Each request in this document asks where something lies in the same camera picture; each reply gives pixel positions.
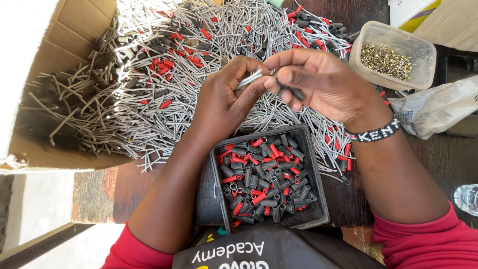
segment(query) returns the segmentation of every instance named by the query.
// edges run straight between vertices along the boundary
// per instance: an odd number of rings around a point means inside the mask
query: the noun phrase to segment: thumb
[[[332,74],[317,74],[305,71],[300,67],[282,67],[277,72],[277,80],[281,84],[303,90],[317,90],[329,88],[334,80]]]
[[[271,76],[264,76],[249,84],[232,104],[231,110],[247,116],[252,106],[266,92],[267,89],[276,87],[277,84]]]

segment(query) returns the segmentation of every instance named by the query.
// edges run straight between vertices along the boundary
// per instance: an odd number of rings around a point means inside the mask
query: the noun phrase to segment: red sleeve
[[[388,268],[478,268],[478,230],[458,220],[453,205],[432,222],[399,224],[374,213],[374,240]]]
[[[115,244],[111,246],[102,269],[171,268],[173,254],[166,254],[143,244],[130,232],[128,222]]]

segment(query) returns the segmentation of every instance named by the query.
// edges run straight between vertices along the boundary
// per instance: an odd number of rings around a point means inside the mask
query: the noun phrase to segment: person's left hand
[[[258,70],[262,70],[263,77],[235,91],[249,72]],[[214,146],[239,127],[266,90],[275,88],[279,86],[261,62],[237,56],[203,83],[190,129],[203,143]]]

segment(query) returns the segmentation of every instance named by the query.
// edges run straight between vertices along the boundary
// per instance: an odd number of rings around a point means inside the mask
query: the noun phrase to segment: black apron
[[[223,236],[174,256],[173,269],[384,269],[343,240],[263,226]]]

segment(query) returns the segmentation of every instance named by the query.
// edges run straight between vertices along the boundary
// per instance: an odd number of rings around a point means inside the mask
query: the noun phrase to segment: plastic bag
[[[388,100],[409,134],[428,139],[478,109],[478,76]]]

